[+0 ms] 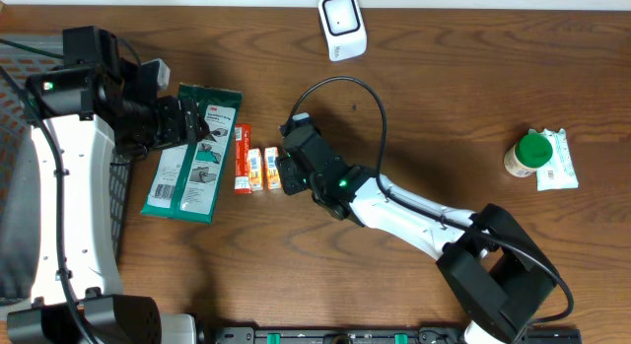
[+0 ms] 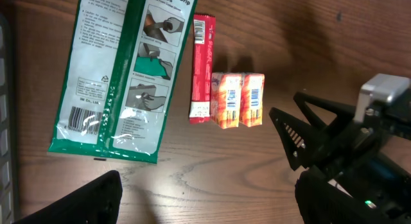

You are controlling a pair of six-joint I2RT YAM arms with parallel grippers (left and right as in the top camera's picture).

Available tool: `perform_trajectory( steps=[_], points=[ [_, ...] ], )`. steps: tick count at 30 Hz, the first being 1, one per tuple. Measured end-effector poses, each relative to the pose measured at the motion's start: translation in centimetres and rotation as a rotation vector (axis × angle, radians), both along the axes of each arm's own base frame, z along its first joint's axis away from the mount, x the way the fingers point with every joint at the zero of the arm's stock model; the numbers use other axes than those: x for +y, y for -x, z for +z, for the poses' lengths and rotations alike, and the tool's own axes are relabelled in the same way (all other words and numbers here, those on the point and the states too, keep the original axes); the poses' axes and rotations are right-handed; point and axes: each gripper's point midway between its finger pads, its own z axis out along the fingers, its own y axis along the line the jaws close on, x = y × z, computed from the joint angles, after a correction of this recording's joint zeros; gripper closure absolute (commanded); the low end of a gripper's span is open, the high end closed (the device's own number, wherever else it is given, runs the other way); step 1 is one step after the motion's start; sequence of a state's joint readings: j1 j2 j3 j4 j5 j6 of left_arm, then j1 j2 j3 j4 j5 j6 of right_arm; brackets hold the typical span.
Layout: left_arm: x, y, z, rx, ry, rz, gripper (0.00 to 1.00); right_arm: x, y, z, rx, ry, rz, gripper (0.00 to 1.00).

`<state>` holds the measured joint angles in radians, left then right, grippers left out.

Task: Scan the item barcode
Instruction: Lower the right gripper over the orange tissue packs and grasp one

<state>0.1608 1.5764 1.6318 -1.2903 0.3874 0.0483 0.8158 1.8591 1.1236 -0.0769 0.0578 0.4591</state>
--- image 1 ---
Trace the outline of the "orange tissue pack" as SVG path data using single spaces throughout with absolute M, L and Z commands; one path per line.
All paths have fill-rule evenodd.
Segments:
M 278 158 L 278 148 L 268 147 L 264 149 L 264 162 L 267 187 L 270 190 L 280 189 L 282 187 L 279 171 L 276 165 Z
M 262 156 L 259 149 L 249 149 L 247 152 L 248 180 L 252 191 L 263 189 Z

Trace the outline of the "red orange stick packet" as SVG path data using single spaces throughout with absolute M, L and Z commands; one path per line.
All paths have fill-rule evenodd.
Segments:
M 251 194 L 249 183 L 249 167 L 247 166 L 248 151 L 250 149 L 251 127 L 249 124 L 239 123 L 235 126 L 235 193 Z

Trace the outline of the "white green packet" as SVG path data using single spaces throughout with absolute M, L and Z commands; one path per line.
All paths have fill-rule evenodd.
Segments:
M 182 84 L 178 96 L 195 103 L 209 134 L 194 144 L 162 152 L 141 213 L 209 224 L 243 94 Z

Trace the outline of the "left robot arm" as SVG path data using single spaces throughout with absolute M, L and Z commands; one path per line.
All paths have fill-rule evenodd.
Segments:
M 201 141 L 197 105 L 166 94 L 161 60 L 124 59 L 119 39 L 94 27 L 67 29 L 62 64 L 31 75 L 17 93 L 32 128 L 39 175 L 40 237 L 26 310 L 7 316 L 14 343 L 201 343 L 200 321 L 166 314 L 124 292 L 111 236 L 114 155 Z

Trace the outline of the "light green tissue packet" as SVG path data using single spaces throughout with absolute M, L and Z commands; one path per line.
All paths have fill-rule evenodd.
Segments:
M 536 171 L 537 190 L 578 188 L 579 182 L 572 163 L 566 131 L 561 128 L 558 131 L 544 129 L 542 132 L 530 129 L 528 132 L 544 137 L 553 150 L 551 159 Z

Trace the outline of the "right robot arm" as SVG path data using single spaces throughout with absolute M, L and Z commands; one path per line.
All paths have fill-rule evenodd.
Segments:
M 447 207 L 413 194 L 385 175 L 347 164 L 328 151 L 294 151 L 275 160 L 283 190 L 305 190 L 338 220 L 391 234 L 436 265 L 470 318 L 466 343 L 515 343 L 538 323 L 536 312 L 567 284 L 505 209 Z

